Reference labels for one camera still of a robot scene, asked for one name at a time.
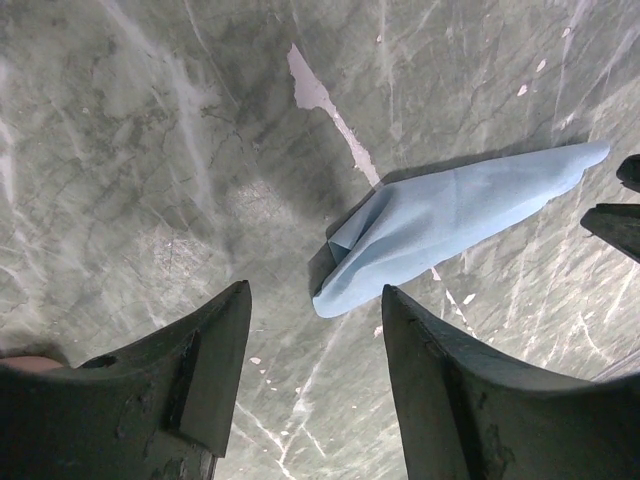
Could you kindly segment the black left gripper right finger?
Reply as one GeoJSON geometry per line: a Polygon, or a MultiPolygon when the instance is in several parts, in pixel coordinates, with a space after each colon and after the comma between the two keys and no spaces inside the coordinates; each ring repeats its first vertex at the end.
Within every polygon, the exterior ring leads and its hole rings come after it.
{"type": "Polygon", "coordinates": [[[386,286],[382,319],[412,479],[635,479],[639,379],[590,382],[508,356],[386,286]]]}

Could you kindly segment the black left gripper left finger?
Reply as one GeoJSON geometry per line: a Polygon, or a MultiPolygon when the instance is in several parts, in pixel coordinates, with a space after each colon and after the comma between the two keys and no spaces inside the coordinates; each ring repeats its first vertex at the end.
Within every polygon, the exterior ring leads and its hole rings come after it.
{"type": "Polygon", "coordinates": [[[248,340],[239,281],[196,311],[70,367],[1,362],[5,479],[210,479],[224,457],[248,340]]]}

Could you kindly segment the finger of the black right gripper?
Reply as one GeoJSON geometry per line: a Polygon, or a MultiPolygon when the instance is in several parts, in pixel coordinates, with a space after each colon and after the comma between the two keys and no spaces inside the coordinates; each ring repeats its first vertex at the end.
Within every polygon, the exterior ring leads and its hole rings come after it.
{"type": "Polygon", "coordinates": [[[593,235],[639,262],[639,204],[597,204],[585,213],[580,224],[593,235]]]}
{"type": "Polygon", "coordinates": [[[628,156],[616,171],[616,177],[621,181],[625,188],[639,193],[640,155],[634,154],[628,156]]]}

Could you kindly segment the light blue cleaning cloth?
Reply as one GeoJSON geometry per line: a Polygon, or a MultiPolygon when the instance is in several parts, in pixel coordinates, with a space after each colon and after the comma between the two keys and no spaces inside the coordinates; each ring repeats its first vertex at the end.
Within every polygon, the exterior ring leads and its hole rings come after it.
{"type": "Polygon", "coordinates": [[[328,239],[336,262],[312,299],[334,318],[527,219],[609,154],[605,141],[495,158],[389,183],[328,239]]]}

